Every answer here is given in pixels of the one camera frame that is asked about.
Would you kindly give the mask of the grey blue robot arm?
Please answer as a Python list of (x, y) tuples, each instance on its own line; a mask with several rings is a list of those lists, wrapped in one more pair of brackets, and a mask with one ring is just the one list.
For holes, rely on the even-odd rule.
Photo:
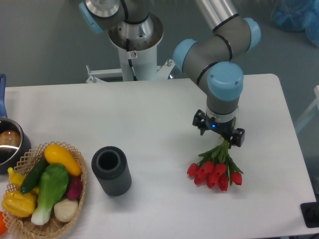
[[(214, 131), (230, 146), (240, 147), (245, 131), (235, 127), (243, 90), (243, 72), (232, 58), (255, 47), (261, 38), (253, 19), (241, 18), (230, 0), (198, 0), (196, 5), (213, 36), (203, 44), (183, 40), (173, 52), (173, 63), (205, 94), (206, 110), (197, 111), (193, 125)], [(84, 0), (79, 10), (93, 32), (108, 32), (117, 47), (124, 81), (155, 80), (157, 46), (163, 24), (146, 0)]]

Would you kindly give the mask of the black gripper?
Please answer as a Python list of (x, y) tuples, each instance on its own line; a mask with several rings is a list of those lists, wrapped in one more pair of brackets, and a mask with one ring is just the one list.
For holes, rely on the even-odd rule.
[(200, 135), (205, 131), (213, 131), (223, 137), (229, 143), (228, 148), (232, 146), (241, 146), (245, 139), (245, 130), (236, 128), (236, 116), (230, 119), (218, 119), (218, 115), (209, 116), (202, 110), (198, 110), (193, 117), (192, 125), (200, 130)]

